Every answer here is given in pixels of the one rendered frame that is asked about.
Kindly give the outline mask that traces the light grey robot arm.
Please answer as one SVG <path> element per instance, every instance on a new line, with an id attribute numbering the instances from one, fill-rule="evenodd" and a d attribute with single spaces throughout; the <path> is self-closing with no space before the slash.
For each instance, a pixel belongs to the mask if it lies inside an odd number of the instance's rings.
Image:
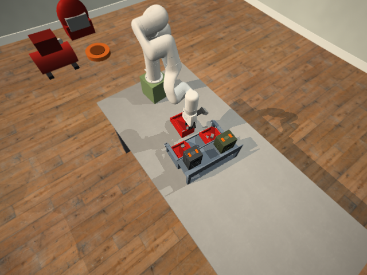
<path id="1" fill-rule="evenodd" d="M 163 87 L 168 100 L 172 104 L 178 104 L 185 98 L 185 113 L 188 115 L 197 113 L 197 116 L 200 114 L 207 115 L 209 112 L 205 108 L 201 107 L 197 110 L 198 92 L 194 91 L 185 82 L 181 82 L 174 88 L 182 65 L 174 37 L 171 36 L 171 28 L 168 21 L 168 13 L 161 5 L 150 6 L 142 16 L 132 20 L 132 30 L 144 51 L 147 67 L 145 69 L 146 81 L 156 84 L 163 80 L 162 73 L 160 76 L 159 62 L 159 59 L 162 58 L 166 70 Z"/>

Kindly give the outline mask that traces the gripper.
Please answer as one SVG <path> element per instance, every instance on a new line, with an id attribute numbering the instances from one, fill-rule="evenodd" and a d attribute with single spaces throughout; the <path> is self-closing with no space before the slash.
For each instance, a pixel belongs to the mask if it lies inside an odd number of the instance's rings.
<path id="1" fill-rule="evenodd" d="M 189 126 L 188 130 L 192 128 L 196 128 L 197 113 L 195 113 L 194 115 L 188 115 L 187 113 L 185 113 L 184 108 L 183 108 L 182 117 L 185 120 L 185 125 Z"/>

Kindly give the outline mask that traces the grey metal shelf rack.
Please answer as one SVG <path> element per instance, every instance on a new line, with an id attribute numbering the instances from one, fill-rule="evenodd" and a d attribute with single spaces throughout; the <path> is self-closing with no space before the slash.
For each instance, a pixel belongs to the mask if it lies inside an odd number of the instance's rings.
<path id="1" fill-rule="evenodd" d="M 210 122 L 212 124 L 212 127 L 216 127 L 220 133 L 224 132 L 214 119 L 211 120 Z M 169 143 L 167 142 L 164 143 L 164 146 L 166 147 L 166 151 L 169 154 L 175 166 L 177 167 L 177 169 L 181 168 L 181 170 L 185 174 L 186 184 L 190 184 L 191 182 L 194 182 L 198 178 L 204 176 L 205 174 L 216 169 L 217 167 L 220 167 L 224 163 L 235 158 L 243 146 L 243 144 L 240 146 L 237 146 L 237 144 L 235 143 L 233 148 L 221 154 L 218 151 L 218 149 L 214 146 L 214 140 L 205 144 L 203 140 L 200 138 L 199 133 L 184 141 L 186 141 L 190 145 L 190 147 L 193 147 L 196 145 L 203 154 L 201 164 L 197 165 L 196 167 L 192 168 L 191 170 L 188 170 L 188 168 L 182 161 L 183 156 L 180 158 L 177 158 L 176 154 L 174 153 Z"/>

